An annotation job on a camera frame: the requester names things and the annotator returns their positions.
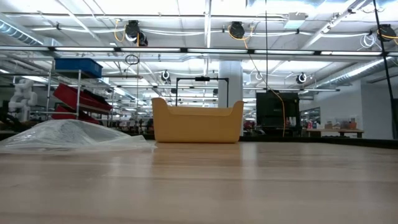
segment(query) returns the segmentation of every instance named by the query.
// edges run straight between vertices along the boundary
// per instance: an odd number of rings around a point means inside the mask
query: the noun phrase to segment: red tray
[[[57,109],[55,109],[55,112],[76,113],[76,110],[73,110],[71,108],[67,108],[65,106],[58,105]],[[74,114],[53,114],[52,118],[53,119],[76,119],[76,115],[74,115]],[[90,123],[93,123],[93,124],[99,124],[100,123],[99,121],[95,120],[91,116],[88,116],[83,111],[79,112],[79,120],[80,121],[90,122]]]
[[[55,97],[60,99],[70,108],[76,110],[77,103],[77,89],[69,87],[65,84],[59,84],[57,89],[53,94]],[[88,94],[80,91],[80,102],[79,102],[79,110],[89,111],[93,113],[99,114],[110,114],[112,106],[108,103],[102,103],[98,100],[92,98]]]

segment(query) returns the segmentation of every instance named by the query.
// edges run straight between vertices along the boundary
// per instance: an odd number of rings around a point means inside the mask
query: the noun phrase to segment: yellow plastic bin
[[[155,139],[158,142],[235,143],[242,125],[243,101],[233,108],[167,106],[153,98]]]

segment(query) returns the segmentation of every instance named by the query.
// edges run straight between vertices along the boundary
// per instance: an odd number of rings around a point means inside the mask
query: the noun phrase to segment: black monitor
[[[277,93],[284,101],[285,118],[299,119],[299,95],[297,93]],[[256,93],[257,125],[283,127],[282,102],[273,92]]]

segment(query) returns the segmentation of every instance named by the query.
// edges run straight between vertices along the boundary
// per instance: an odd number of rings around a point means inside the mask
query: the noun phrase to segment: blue bin
[[[62,70],[59,73],[64,73],[71,78],[78,78],[77,70],[83,72],[82,78],[102,77],[102,66],[91,58],[56,58],[55,70]]]

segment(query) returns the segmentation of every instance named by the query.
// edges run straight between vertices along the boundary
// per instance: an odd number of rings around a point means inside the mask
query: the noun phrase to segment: desk
[[[398,223],[398,150],[298,142],[157,147],[0,154],[0,223]]]
[[[364,131],[360,129],[304,129],[304,132],[306,133],[305,136],[308,135],[308,137],[311,137],[311,133],[318,133],[320,135],[322,132],[340,133],[341,137],[343,137],[345,133],[356,133],[357,138],[362,138],[362,133],[364,133]]]

